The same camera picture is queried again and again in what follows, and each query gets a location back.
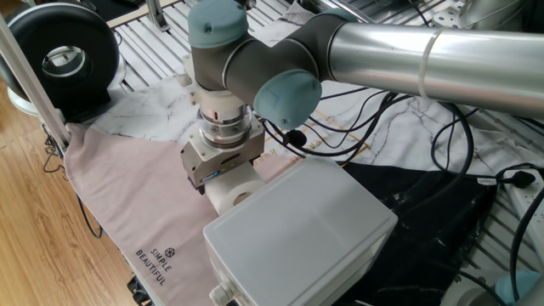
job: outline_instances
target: metal grating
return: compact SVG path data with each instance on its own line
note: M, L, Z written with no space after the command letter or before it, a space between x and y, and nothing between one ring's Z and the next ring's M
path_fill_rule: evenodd
M457 3L454 0L425 0L418 3L427 20ZM406 2L378 6L374 0L348 1L369 15L377 23L421 26L423 21ZM162 32L146 17L119 25L113 30L121 38L119 48L127 62L127 75L121 87L126 92L140 90L183 71L181 58L190 52L187 16L196 0L186 0L163 8L170 31ZM257 7L248 12L250 32L254 32L280 18L289 8L283 0L257 0ZM519 218L512 204L501 193L490 217L484 225L477 246L463 265L477 269L508 271L508 259L513 232ZM519 251L519 268L544 272L530 242L525 240Z

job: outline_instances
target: power cord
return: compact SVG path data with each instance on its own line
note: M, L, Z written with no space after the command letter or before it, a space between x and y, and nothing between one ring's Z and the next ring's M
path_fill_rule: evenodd
M541 205L542 199L544 199L544 189L542 189L535 199L530 203L527 212L519 221L518 228L514 233L512 239L512 246L510 247L510 281L512 282L513 298L517 302L519 300L518 282L516 280L516 266L518 264L519 247L523 240L525 231L529 226L530 220L536 212L536 209Z
M380 106L380 109L378 109L378 111L376 113L374 113L370 118L368 118L368 120L366 120L365 122L360 124L361 127L364 127L368 123L370 123L371 125L366 130L365 136L359 142L357 142L353 146L349 147L348 149L340 150L340 151L337 151L337 152L319 152L319 151L305 149L301 145L297 146L296 149L299 150L299 151L302 151L303 153L305 153L307 155L321 156L321 157L343 156L345 154L353 152L352 156L348 160L342 162L341 164L345 165L348 162L351 162L351 160L353 160L353 158L359 153L359 150L364 145L365 141L368 139L368 137L374 131L374 128L376 127L377 122L379 121L379 118L382 115L382 113L387 108L389 108L391 105L394 105L394 104L396 104L396 103L398 103L398 102L400 102L402 100L409 99L409 98L412 97L410 95L404 95L404 96L402 96L400 98L395 99L396 95L397 95L396 93L394 93L393 95L386 95L386 97L384 98L384 100L382 102L382 105ZM268 122L268 124L275 130L276 133L278 133L281 136L282 139L286 138L286 135L274 123ZM275 139L275 140L280 145L283 145L284 147L288 148L287 144L284 141L280 141L279 139Z
M425 18L425 16L423 15L422 11L417 7L417 5L415 3L413 3L411 0L408 0L408 2L411 4L411 6L416 10L417 14L419 14L419 17L422 18L423 22L425 23L425 26L427 27L431 27L427 21L427 19Z
M434 200L440 198L443 196L447 191L455 187L463 178L463 175L465 175L468 171L468 168L470 167L470 163L473 159L473 153L474 153L474 139L473 139L473 133L470 129L470 126L468 125L467 117L459 110L459 108L456 105L453 104L446 104L441 103L444 107L452 111L456 114L456 116L461 121L461 125L463 127L463 130L465 131L465 135L467 136L467 155L465 157L465 162L462 165L462 169L459 173L456 173L455 178L447 184L442 190L435 193L434 195L431 195L427 200L422 201L419 204L416 204L412 208L408 209L406 212L404 212L401 216L399 216L399 222L406 219L407 216L411 215L418 209L421 209L422 207L425 207L429 203L433 202Z
M377 92L377 93L373 93L373 94L371 94L368 98L366 98L365 102L363 102L363 105L362 105L362 106L360 107L360 109L359 109L359 114L358 114L357 117L355 118L354 123L351 125L351 127L349 127L348 130L351 130L351 129L353 129L353 128L355 127L355 125L357 124L357 122L359 121L360 117L361 117L362 114L363 114L363 110L365 109L366 103L368 103L368 101L370 101L370 99L376 97L376 96L379 95L379 94L383 94L383 93L385 93L386 91L387 91L387 90L382 90L382 91L379 91L379 92ZM323 125L323 124L318 124L318 125L319 125L320 127L322 127L322 128L324 127L325 129L329 129L328 126L325 126L325 125ZM313 128L311 128L309 125L307 125L306 123L304 123L304 126L306 126L307 128L310 128L310 130L312 130L315 134L317 134L317 136L318 136L321 140L323 140L323 142L325 143L325 145L328 146L328 147L331 148L331 149L337 149L337 148L339 148L339 147L344 143L344 141L346 141L346 139L348 138L348 135L349 135L349 132L339 132L339 133L344 133L342 140L340 140L340 143L338 143L337 145L331 146L331 145L329 145L329 144L323 139L323 137L322 137L319 133L317 133L317 131L315 131L315 130L314 130Z
M465 118L469 118L470 116L474 115L477 111L479 111L479 109L475 109L471 112L469 112L468 114L465 115ZM440 170L444 171L444 172L447 172L449 174L453 174L453 175L457 175L458 173L454 173L450 170L448 170L448 166L450 164L450 147L451 147L451 139L453 138L453 127L461 121L461 119L455 119L456 116L456 113L452 113L453 116L454 116L454 120L451 122L451 123L448 123L446 124L445 126L443 126L435 135L434 135L434 138L433 138L433 142L431 143L431 159L433 160L433 163L434 165L436 165L436 167L438 167ZM436 159L436 144L440 138L440 135L446 130L448 129L449 127L451 127L451 133L450 133L450 138L448 140L448 152L447 152L447 161L446 161L446 167L442 166L438 160Z
M83 207L82 199L79 197L79 195L76 195L76 196L77 196L77 202L79 203L79 207L82 209L82 215L83 215L83 218L85 219L85 223L87 224L88 231L91 232L91 235L94 238L100 239L102 237L102 234L104 233L104 229L102 229L102 225L99 224L99 233L96 234L93 227L88 222L87 213L85 212L85 208Z
M451 113L453 118L451 119L451 131L450 131L450 139L448 139L448 147L447 147L447 153L446 153L446 160L445 160L445 170L448 170L450 167L450 155L451 155L451 140L453 139L453 133L456 130L456 114Z
M44 145L45 145L45 151L48 153L48 158L45 161L45 163L43 163L43 171L45 173L56 173L56 172L58 172L58 171L60 171L62 169L62 172L63 172L62 178L65 181L68 181L68 178L66 177L66 168L64 166L58 165L57 168L54 169L54 170L48 170L47 169L47 165L51 161L51 157L52 156L57 156L58 158L60 158L62 160L62 154L60 153L60 148L57 145L57 142L54 140L53 136L51 136L51 134L46 129L45 124L42 125L42 128L43 128L43 131L45 132L45 134L47 135L47 139L45 140ZM91 235L93 235L94 238L100 239L100 237L102 237L102 234L103 234L103 231L104 231L102 229L102 226L99 225L100 226L99 233L96 234L96 232L93 230L93 227L91 226L91 224L88 221L87 213L85 212L85 209L83 208L82 200L79 198L78 194L76 194L76 196L77 196L77 201L79 202L79 207L82 210L83 218L85 219L85 223L87 224L88 230L91 232Z

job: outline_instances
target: black cable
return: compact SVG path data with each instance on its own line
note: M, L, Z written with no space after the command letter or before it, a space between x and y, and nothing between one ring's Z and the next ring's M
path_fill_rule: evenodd
M361 92L361 91L367 90L367 89L369 89L369 88L357 88L357 89L349 90L349 91L343 92L343 93L335 93L335 94L331 94L330 96L326 96L326 97L321 98L320 101L323 101L323 100L326 100L326 99L332 99L332 98L342 97L342 96L348 95L348 94L355 94L355 93L358 93L358 92Z
M406 212L404 212L401 216L399 216L399 221L405 219L410 214L414 213L416 210L425 207L429 203L432 203L436 199L440 198L444 195L444 193L448 192L451 188L453 188L457 183L461 181L463 178L463 175L465 175L468 171L468 168L470 167L470 163L473 159L473 153L474 153L474 139L473 139L473 133L470 129L470 126L468 125L468 121L466 116L459 110L459 108L455 105L451 104L443 104L444 107L450 109L450 111L454 112L456 116L461 121L461 125L463 127L463 130L465 131L465 134L467 136L467 156L465 157L465 162L462 165L462 169L459 173L456 174L456 177L448 184L446 185L442 190L435 193L434 195L427 198L427 200L422 201L421 203L413 206L412 208L408 209Z
M295 150L293 150L292 148L290 148L289 146L287 146L287 144L284 144L283 141L279 140L277 137L275 137L275 135L273 133L270 132L270 130L267 128L266 122L263 122L263 128L264 128L264 131L266 131L266 133L268 133L270 135L270 137L272 137L273 140L275 140L275 142L277 142L278 144L280 145L283 145L284 148L288 149L292 154L298 156L298 157L302 157L302 158L305 158L306 156L296 152Z
M340 150L340 151L337 151L337 152L331 152L331 153L326 153L326 152L319 152L319 151L313 151L313 150L308 150L308 149L305 149L303 147L297 147L297 150L300 150L302 151L303 153L306 153L308 155L313 155L313 156L321 156L321 157L336 157L336 156L342 156L344 154L348 154L350 152L352 152L353 150L355 150L354 154L356 155L357 154L357 151L363 146L363 144L365 143L366 139L370 136L370 134L372 133L374 127L377 125L377 120L375 119L379 119L379 116L391 105L394 105L402 100L405 100L405 99L408 99L408 98L411 98L412 96L410 95L404 95L400 98L397 98L397 99L394 99L390 102L388 102L384 107L380 107L380 109L374 113L370 118L368 118L368 120L366 120L365 122L361 123L361 126L364 127L366 124L372 122L371 126L366 130L366 134L365 134L365 137L363 137L363 139L361 139L358 143L352 145L351 147L345 149L345 150ZM284 136L283 132L272 122L269 122L270 126L279 134L281 135L282 137Z
M357 124L357 122L359 121L360 117L363 115L363 110L365 109L366 103L368 103L368 101L370 101L370 99L376 97L376 96L379 95L379 94L383 94L383 93L385 93L385 92L386 92L386 90L382 90L382 91L379 91L379 92L377 92L377 93L373 93L373 94L371 94L368 98L366 98L365 102L363 102L363 105L362 105L362 106L360 107L360 109L359 109L359 114L357 115L357 117L355 118L354 123L351 125L351 127L349 127L349 129L354 128L354 126L355 126L355 125ZM345 132L344 135L343 135L343 137L342 137L342 140L340 140L340 143L338 143L337 145L331 146L331 145L329 145L329 144L323 139L323 137L321 137L321 135L319 135L313 128L310 128L310 129L311 129L312 131L314 131L314 133L316 133L316 134L321 138L321 140L323 140L323 141L325 142L325 145L327 145L327 146L328 146L329 148L331 148L331 149L337 149L337 148L339 148L339 147L343 144L343 142L346 141L346 138L347 138L348 135L349 135L349 132Z
M544 124L542 124L542 122L538 122L538 121L535 120L535 119L524 118L524 117L520 117L520 116L516 116L516 118L518 118L519 120L528 122L528 123L530 123L530 124L536 126L537 128L543 129L543 130L544 130Z
M544 189L542 189L535 199L530 203L527 212L519 221L518 228L515 231L512 246L510 247L510 281L512 282L513 298L517 302L519 300L518 284L516 281L516 265L518 264L519 246L524 238L527 226L529 226L530 220L536 212L536 209L541 205L542 199L544 199Z
M451 140L453 139L453 133L456 130L456 124L455 124L456 114L454 113L451 113L451 114L453 115L453 118L451 119L452 124L451 124L450 138L448 139L448 148L446 152L445 170L448 170L448 168L450 167Z
M342 144L342 142L340 142L340 144L338 144L338 145L331 145L331 144L329 144L329 143L326 141L326 139L325 139L323 136L321 136L321 134L320 134L319 132L317 132L313 127L309 126L309 125L306 124L306 123L304 123L303 125L304 125L306 128L309 128L310 131L314 132L314 134L316 134L317 137L319 137L319 138L321 139L321 141L323 142L323 144L325 144L326 146L328 146L328 147L331 148L331 149L337 149L337 148Z
M82 199L79 197L79 195L76 195L76 196L77 196L77 201L79 202L79 207L82 209L82 215L83 215L83 218L85 219L85 223L87 224L88 230L91 232L91 235L93 235L94 238L100 239L102 237L102 234L104 233L102 226L99 224L99 227L100 227L99 233L96 234L93 230L93 227L88 222L87 213L85 212L85 208L83 208Z
M487 286L483 281L479 280L478 278L470 275L469 273L467 273L465 271L461 271L459 269L452 268L447 264L439 263L439 262L436 262L436 261L433 261L433 260L427 260L427 261L429 263L433 264L436 267L439 267L441 269L448 270L448 271L450 271L452 273L464 276L465 278L473 281L478 286L481 286L482 288L484 288L484 290L486 290L499 303L499 305L507 306L507 304L502 300L502 298L499 297L498 294L496 294L495 290L493 290L491 287Z
M404 95L404 96L402 96L400 98L394 99L397 95L398 95L397 93L388 93L383 98L382 104L380 105L380 109L377 111L376 114L374 114L374 117L376 119L374 121L372 121L372 124L368 127L368 129L366 129L366 133L363 136L363 138L360 140L359 145L356 148L356 150L354 150L354 152L351 154L350 157L348 157L347 160L345 160L345 161L343 161L341 163L342 166L347 165L349 162L351 162L359 154L360 148L362 148L365 141L370 137L371 133L374 131L374 128L376 128L376 125L377 125L378 121L380 120L380 116L382 115L382 113L387 108L389 108L390 106L396 104L397 102L400 102L402 100L409 99L409 98L412 97L410 95Z
M469 113L467 113L465 115L465 118L469 118L470 116L474 115L477 111L479 111L479 109L475 109ZM450 122L448 124L446 124L445 126L443 126L435 135L434 135L434 138L433 138L433 142L431 143L431 159L433 160L433 163L434 165L436 165L436 167L438 167L440 170L444 171L444 172L447 172L449 174L452 174L452 175L457 175L458 173L455 173L451 170L448 170L447 167L444 167L442 166L438 160L436 159L436 144L440 138L440 135L446 130L448 129L449 127L457 124L461 119L456 119L454 120L453 122ZM448 141L448 153L450 151L450 143L451 143L451 138L452 138L452 134L450 135L450 139ZM489 176L489 175L470 175L470 174L463 174L463 177L465 179L481 179L481 178L485 178L485 179L493 179L494 176Z
M422 18L423 22L425 23L425 26L427 27L431 27L429 24L428 24L428 21L427 19L425 18L425 16L423 15L422 11L417 7L417 5L415 3L413 3L411 0L408 0L408 2L411 4L411 6L416 10L417 14L419 14L419 17Z
M388 95L385 98L390 98L391 97L390 94L391 93L388 93ZM404 95L403 97L404 97L403 99L408 99L411 96L410 95ZM318 122L317 120L315 120L312 116L309 118L309 120L311 120L312 122L315 122L315 124L319 125L322 128L328 129L329 131L338 132L338 133L349 133L349 132L353 132L353 131L357 131L357 130L362 129L366 124L368 124L372 119L374 119L375 115L376 115L376 113L373 116L371 116L370 118L368 118L365 122L361 123L360 125L358 125L356 127L349 128L349 129L345 129L345 130L337 129L337 128L334 128L334 127L328 127L327 125L324 125L324 124Z
M51 161L51 156L58 156L61 160L62 160L62 156L60 154L59 146L57 145L53 136L51 136L51 134L46 129L45 124L42 125L42 128L45 134L47 135L47 138L45 139L45 142L43 144L46 145L45 151L48 153L48 159L43 164L43 171L45 173L56 173L57 171L62 169L64 173L62 178L67 181L68 178L66 177L66 168L64 166L58 165L57 168L54 170L47 169L47 165ZM77 196L77 201L79 202L79 207L82 209L82 215L83 215L83 218L85 219L85 223L87 224L88 230L91 232L91 235L93 235L94 238L100 239L100 237L102 237L102 232L103 232L102 226L100 226L99 233L96 234L93 228L91 227L91 224L88 222L87 214L85 213L85 209L83 209L82 200L79 198L79 195L76 195L76 196Z

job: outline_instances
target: robotic arm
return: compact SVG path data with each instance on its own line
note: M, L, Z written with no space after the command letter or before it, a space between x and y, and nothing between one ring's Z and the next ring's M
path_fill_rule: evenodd
M298 127L318 105L325 80L544 117L543 36L353 21L357 19L341 9L318 14L269 48L247 33L246 11L239 3L208 0L196 5L189 16L194 84L208 96L229 93L236 101L220 108L201 106L201 138L207 147L229 146L223 160L244 156L249 136L226 144L216 135L244 120L245 105L281 128ZM209 125L215 134L209 133ZM239 131L255 134L251 126L258 124L246 119ZM229 164L234 168L258 157L262 145L255 142L245 160L234 157ZM199 160L194 147L189 143L185 152L193 151L192 156L183 160L197 189L210 175L229 171L216 161L198 173L209 161Z

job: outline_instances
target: white base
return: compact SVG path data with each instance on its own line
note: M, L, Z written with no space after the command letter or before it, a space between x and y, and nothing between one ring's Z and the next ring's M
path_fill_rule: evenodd
M397 217L333 160L307 158L204 228L240 306L327 306L371 267Z

